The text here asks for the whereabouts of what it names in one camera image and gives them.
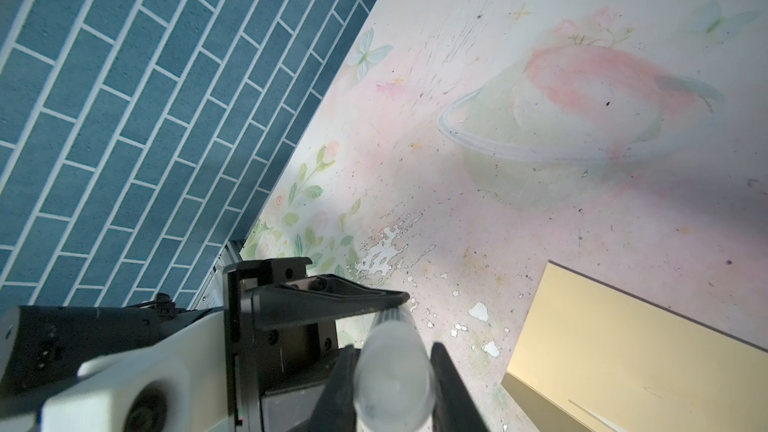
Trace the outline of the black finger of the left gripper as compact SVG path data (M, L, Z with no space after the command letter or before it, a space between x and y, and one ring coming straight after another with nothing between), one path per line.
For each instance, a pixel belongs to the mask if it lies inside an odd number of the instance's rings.
M240 323L258 331L282 330L381 312L409 299L406 292L323 274L247 290L240 303Z

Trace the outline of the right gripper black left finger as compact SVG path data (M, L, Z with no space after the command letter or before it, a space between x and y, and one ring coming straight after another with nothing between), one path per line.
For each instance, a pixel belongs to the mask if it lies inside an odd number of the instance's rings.
M359 351L344 347L308 420L308 432L355 432L354 372Z

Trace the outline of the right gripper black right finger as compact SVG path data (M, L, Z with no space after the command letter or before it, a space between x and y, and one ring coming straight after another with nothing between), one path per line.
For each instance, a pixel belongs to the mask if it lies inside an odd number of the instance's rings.
M430 362L436 380L432 429L435 432L488 432L488 427L442 343L433 344Z

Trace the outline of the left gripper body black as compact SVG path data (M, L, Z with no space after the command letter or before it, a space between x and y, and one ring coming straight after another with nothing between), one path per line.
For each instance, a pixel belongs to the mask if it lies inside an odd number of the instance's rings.
M339 355L336 321L258 331L240 303L260 285L311 277L306 258L242 261L224 269L225 363L232 431L307 431Z

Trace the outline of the white glue stick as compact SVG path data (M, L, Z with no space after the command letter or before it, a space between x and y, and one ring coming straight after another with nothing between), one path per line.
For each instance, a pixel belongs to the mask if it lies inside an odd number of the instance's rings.
M434 371L407 306L375 314L353 386L357 418L368 431L418 431L431 417Z

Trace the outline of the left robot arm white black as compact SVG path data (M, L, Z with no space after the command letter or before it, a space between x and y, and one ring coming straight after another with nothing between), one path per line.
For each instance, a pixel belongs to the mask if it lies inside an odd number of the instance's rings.
M325 385L356 427L358 350L340 319L405 304L408 294L311 276L306 257L242 261L220 306L167 295L123 308L15 306L1 319L5 431L303 431Z

